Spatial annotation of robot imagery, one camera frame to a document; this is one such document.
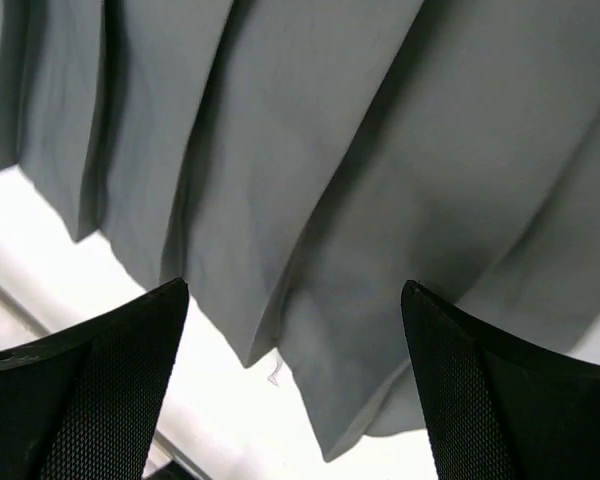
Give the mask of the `grey skirt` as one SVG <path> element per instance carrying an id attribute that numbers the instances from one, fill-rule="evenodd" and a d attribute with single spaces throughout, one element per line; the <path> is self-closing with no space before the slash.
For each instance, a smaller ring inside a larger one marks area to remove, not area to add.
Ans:
<path id="1" fill-rule="evenodd" d="M 0 171 L 240 362 L 323 458 L 423 426 L 416 280 L 567 352 L 600 315 L 600 1 L 0 1 Z"/>

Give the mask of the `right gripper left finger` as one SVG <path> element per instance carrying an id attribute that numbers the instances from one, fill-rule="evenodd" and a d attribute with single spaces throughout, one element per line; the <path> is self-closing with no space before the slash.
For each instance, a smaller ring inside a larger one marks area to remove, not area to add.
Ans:
<path id="1" fill-rule="evenodd" d="M 0 351 L 0 479 L 139 479 L 188 310 L 177 278 Z"/>

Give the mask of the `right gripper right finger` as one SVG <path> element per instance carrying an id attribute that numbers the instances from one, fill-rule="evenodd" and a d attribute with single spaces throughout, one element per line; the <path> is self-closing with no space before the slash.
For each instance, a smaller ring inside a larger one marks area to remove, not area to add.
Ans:
<path id="1" fill-rule="evenodd" d="M 401 311 L 441 479 L 600 479 L 600 365 L 481 321 L 417 282 Z"/>

